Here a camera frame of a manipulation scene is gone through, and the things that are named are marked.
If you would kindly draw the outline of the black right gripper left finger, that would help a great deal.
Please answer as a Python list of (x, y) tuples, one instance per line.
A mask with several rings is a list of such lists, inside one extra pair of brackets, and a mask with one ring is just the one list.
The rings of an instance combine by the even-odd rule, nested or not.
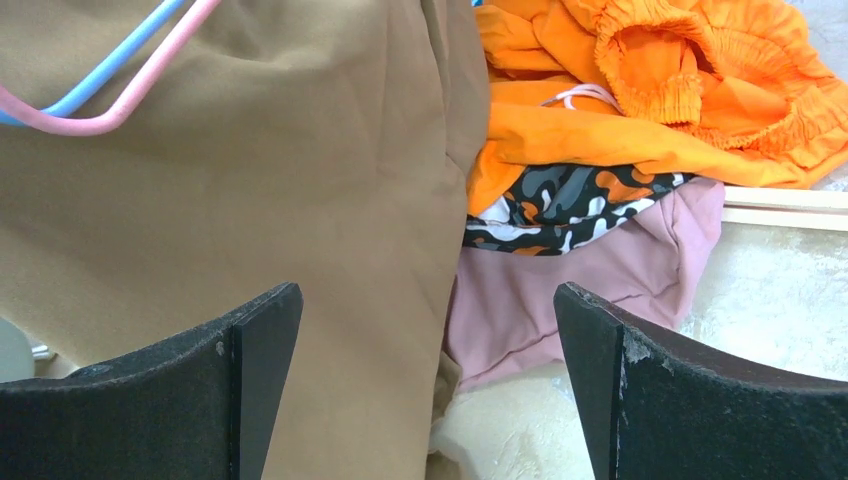
[(5, 479), (258, 479), (303, 309), (298, 285), (62, 379), (1, 387)]

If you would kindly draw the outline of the pink shorts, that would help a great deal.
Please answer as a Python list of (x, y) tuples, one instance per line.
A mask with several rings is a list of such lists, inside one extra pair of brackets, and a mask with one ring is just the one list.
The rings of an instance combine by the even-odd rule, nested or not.
[(451, 298), (445, 350), (468, 389), (581, 353), (595, 310), (618, 309), (667, 329), (690, 313), (721, 234), (723, 184), (696, 178), (600, 239), (557, 256), (464, 248)]

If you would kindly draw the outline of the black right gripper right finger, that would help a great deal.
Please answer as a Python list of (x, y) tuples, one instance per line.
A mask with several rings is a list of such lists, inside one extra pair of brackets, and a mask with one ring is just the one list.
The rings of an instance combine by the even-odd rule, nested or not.
[(598, 479), (843, 479), (847, 386), (712, 348), (625, 310), (561, 341)]

